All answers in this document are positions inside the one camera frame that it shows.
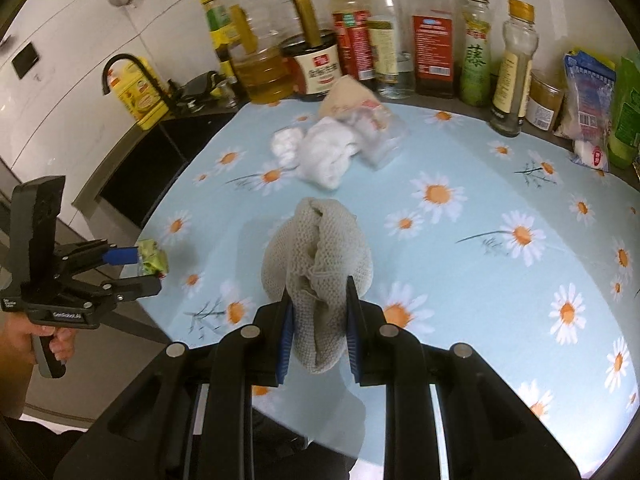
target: black faucet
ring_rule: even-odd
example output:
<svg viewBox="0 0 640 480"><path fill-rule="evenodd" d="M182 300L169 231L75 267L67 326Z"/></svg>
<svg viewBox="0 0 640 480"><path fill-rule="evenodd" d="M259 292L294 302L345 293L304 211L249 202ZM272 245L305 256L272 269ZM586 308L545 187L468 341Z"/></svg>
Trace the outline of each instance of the black faucet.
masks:
<svg viewBox="0 0 640 480"><path fill-rule="evenodd" d="M109 83L107 81L109 69L111 68L111 65L121 59L129 59L131 62L133 62L133 64L135 64L140 69L140 72L143 73L149 83L151 83L151 86L156 90L156 92L158 92L158 95L160 96L164 104L166 104L167 108L169 108L169 111L174 114L178 113L178 107L175 105L174 100L171 99L164 90L162 90L160 83L158 83L158 81L156 81L156 78L149 73L149 70L146 69L142 62L136 56L132 56L131 54L116 54L107 61L107 64L102 69L102 94L107 95L109 92L111 92L111 88L109 87Z"/></svg>

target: green plastic package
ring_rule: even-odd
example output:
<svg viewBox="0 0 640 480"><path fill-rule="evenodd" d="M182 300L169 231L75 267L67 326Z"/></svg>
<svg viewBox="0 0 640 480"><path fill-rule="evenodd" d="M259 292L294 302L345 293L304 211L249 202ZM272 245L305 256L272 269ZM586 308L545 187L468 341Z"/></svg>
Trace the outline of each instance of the green plastic package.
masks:
<svg viewBox="0 0 640 480"><path fill-rule="evenodd" d="M619 168L628 168L640 144L640 70L626 57L616 70L610 115L609 160Z"/></svg>

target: yellow detergent bottle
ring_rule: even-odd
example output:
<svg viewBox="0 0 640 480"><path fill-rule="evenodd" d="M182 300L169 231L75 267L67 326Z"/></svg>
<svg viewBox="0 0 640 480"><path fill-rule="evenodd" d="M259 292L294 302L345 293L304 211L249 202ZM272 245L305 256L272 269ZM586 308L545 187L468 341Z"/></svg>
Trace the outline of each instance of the yellow detergent bottle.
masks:
<svg viewBox="0 0 640 480"><path fill-rule="evenodd" d="M138 58L149 73L158 76L143 57ZM132 62L122 70L110 74L110 85L143 130L150 130L169 111L158 92L151 86L142 71Z"/></svg>

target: red logo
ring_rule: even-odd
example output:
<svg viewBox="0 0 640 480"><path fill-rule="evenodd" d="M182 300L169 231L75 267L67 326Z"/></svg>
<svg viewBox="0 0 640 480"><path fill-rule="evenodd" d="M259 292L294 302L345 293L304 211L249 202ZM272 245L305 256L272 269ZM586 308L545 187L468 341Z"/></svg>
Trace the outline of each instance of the red logo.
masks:
<svg viewBox="0 0 640 480"><path fill-rule="evenodd" d="M327 54L322 54L322 56L318 56L314 58L315 66L322 66L329 63L329 56Z"/></svg>
<svg viewBox="0 0 640 480"><path fill-rule="evenodd" d="M593 165L597 168L600 165L600 159L602 158L602 150L599 146L593 149Z"/></svg>

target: bottle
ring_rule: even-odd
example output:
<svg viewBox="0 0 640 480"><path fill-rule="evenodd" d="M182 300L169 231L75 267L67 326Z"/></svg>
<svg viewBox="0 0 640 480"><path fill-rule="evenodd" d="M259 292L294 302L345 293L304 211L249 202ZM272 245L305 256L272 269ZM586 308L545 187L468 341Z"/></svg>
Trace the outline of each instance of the bottle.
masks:
<svg viewBox="0 0 640 480"><path fill-rule="evenodd" d="M489 104L491 92L492 13L489 0L466 0L462 9L465 19L465 53L460 75L460 100L471 106Z"/></svg>
<svg viewBox="0 0 640 480"><path fill-rule="evenodd" d="M229 47L238 44L240 39L238 32L231 23L225 5L220 0L200 0L200 3L209 24L211 43L220 61L220 72L229 80L236 96L244 96L246 93L238 82L229 55Z"/></svg>
<svg viewBox="0 0 640 480"><path fill-rule="evenodd" d="M401 0L370 0L367 21L378 93L404 99L414 93L414 64Z"/></svg>
<svg viewBox="0 0 640 480"><path fill-rule="evenodd" d="M228 0L228 12L240 36L230 49L238 79L254 104L265 105L293 94L293 78L278 47L265 5L260 0Z"/></svg>
<svg viewBox="0 0 640 480"><path fill-rule="evenodd" d="M280 51L293 76L294 91L305 101L322 100L342 76L335 32L319 23L312 0L276 0L272 15L285 38Z"/></svg>
<svg viewBox="0 0 640 480"><path fill-rule="evenodd" d="M410 0L414 33L415 91L452 98L456 0Z"/></svg>
<svg viewBox="0 0 640 480"><path fill-rule="evenodd" d="M531 61L539 36L533 27L535 9L519 0L509 0L510 18L502 26L504 57L491 107L491 127L507 137L520 133L531 88Z"/></svg>
<svg viewBox="0 0 640 480"><path fill-rule="evenodd" d="M369 11L365 0L331 0L330 8L338 36L342 72L375 90L373 58L367 33Z"/></svg>

